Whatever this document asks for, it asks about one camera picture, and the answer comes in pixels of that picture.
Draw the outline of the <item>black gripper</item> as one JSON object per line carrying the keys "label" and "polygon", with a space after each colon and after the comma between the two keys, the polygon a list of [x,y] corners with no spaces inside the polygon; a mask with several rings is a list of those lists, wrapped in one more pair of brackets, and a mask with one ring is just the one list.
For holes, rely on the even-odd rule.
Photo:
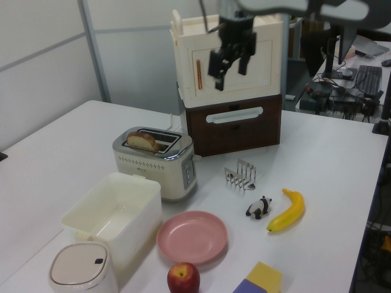
{"label": "black gripper", "polygon": [[255,54],[257,34],[253,31],[254,17],[228,19],[219,17],[221,48],[210,51],[208,74],[214,77],[215,89],[224,90],[228,69],[239,59],[238,73],[247,74],[250,58]]}

